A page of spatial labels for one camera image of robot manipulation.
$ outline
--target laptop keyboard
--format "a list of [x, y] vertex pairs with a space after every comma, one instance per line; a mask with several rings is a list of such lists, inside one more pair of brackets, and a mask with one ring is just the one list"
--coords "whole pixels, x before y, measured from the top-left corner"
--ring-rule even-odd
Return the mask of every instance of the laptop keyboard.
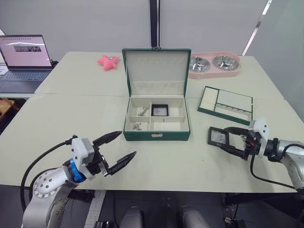
[[43, 81], [50, 71], [8, 71], [0, 81]]

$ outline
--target laptop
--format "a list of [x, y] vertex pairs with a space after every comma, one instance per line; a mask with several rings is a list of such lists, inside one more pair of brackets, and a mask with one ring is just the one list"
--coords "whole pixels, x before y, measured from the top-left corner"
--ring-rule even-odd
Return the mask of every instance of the laptop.
[[8, 67], [0, 93], [34, 93], [53, 69], [42, 35], [0, 36], [0, 52]]

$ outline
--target pink plush toy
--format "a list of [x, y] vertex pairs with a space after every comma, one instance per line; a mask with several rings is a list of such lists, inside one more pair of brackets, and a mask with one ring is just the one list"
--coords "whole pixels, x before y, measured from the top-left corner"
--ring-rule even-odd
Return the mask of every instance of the pink plush toy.
[[103, 56], [97, 62], [104, 66], [104, 70], [109, 70], [116, 67], [116, 63], [119, 61], [117, 56]]

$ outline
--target laptop screen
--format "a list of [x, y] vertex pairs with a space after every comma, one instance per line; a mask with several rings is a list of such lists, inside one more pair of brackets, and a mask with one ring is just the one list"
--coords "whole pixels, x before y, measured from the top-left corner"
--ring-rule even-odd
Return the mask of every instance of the laptop screen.
[[41, 35], [0, 36], [0, 51], [8, 67], [51, 68]]

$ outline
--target black square frame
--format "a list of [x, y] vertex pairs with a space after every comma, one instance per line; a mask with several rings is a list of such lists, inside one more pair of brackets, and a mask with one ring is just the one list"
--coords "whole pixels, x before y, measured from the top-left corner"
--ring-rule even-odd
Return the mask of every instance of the black square frame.
[[[218, 132], [221, 132], [223, 134], [225, 134], [225, 137], [226, 137], [226, 143], [219, 143], [219, 142], [214, 142], [211, 140], [211, 132], [212, 131], [218, 131]], [[210, 127], [209, 128], [209, 131], [208, 131], [208, 142], [207, 144], [209, 145], [212, 145], [212, 146], [219, 146], [220, 145], [229, 145], [229, 132], [223, 130], [223, 129], [220, 129], [220, 128], [216, 128], [216, 127]]]
[[[166, 108], [167, 114], [166, 115], [154, 115], [154, 108]], [[169, 108], [167, 104], [152, 104], [151, 108], [151, 116], [169, 116]]]

